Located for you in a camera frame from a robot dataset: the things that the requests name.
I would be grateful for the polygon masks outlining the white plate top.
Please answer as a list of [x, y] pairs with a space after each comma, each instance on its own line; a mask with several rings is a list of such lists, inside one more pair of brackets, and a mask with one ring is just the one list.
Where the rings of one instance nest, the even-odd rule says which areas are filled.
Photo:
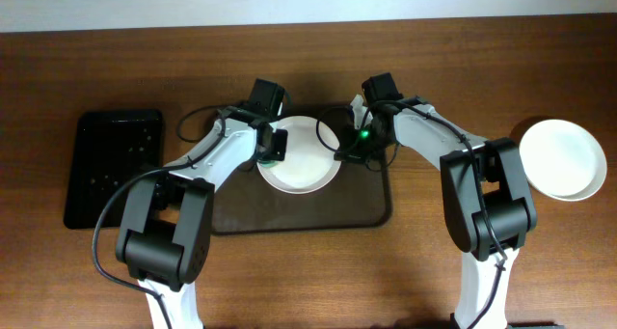
[[271, 168], [257, 164], [261, 176], [274, 188], [287, 194], [318, 191], [337, 175], [341, 162], [317, 138], [332, 148], [339, 146], [334, 132], [313, 117], [291, 116], [277, 122], [278, 130], [287, 132], [284, 160]]

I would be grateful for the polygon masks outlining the white plate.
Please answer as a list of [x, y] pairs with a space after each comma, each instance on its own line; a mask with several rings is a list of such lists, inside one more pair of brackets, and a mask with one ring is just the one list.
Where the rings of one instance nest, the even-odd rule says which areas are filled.
[[341, 162], [317, 138], [332, 148], [339, 146], [334, 132], [313, 117], [291, 116], [277, 122], [278, 130], [287, 132], [284, 160], [271, 168], [257, 164], [261, 176], [274, 188], [287, 194], [318, 191], [337, 175]]
[[526, 177], [582, 176], [606, 173], [607, 160], [598, 140], [582, 126], [558, 119], [535, 123], [520, 142]]

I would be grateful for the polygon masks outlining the green scrubbing sponge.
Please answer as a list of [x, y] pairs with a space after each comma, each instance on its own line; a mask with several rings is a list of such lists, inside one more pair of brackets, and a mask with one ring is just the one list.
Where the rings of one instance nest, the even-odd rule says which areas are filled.
[[279, 161], [276, 161], [276, 160], [263, 160], [263, 161], [259, 161], [258, 163], [263, 168], [271, 168], [271, 167], [276, 166], [279, 163]]

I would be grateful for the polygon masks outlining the pale blue-white plate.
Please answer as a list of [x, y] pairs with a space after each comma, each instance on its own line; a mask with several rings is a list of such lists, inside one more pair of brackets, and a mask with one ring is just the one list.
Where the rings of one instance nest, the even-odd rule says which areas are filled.
[[531, 186], [552, 199], [564, 202], [578, 202], [591, 198], [604, 185], [606, 173], [592, 173], [582, 176], [531, 176]]

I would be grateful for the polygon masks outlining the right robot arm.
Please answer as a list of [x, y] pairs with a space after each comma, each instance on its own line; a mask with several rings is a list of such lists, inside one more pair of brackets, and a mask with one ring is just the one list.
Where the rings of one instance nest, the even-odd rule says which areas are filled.
[[537, 224], [517, 144], [465, 131], [421, 97], [404, 97], [388, 73], [365, 80], [362, 95], [346, 108], [352, 137], [335, 149], [335, 159], [368, 163], [395, 145], [417, 152], [440, 173], [444, 222], [462, 253], [451, 327], [507, 327], [512, 267]]

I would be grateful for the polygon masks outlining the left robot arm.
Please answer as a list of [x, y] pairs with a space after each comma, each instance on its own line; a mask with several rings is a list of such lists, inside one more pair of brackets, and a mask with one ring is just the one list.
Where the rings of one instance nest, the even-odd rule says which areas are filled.
[[156, 328], [200, 328], [195, 282], [205, 264], [216, 191], [243, 163], [282, 160], [275, 127], [285, 90], [258, 79], [248, 100], [225, 106], [212, 129], [178, 160], [129, 183], [116, 246]]

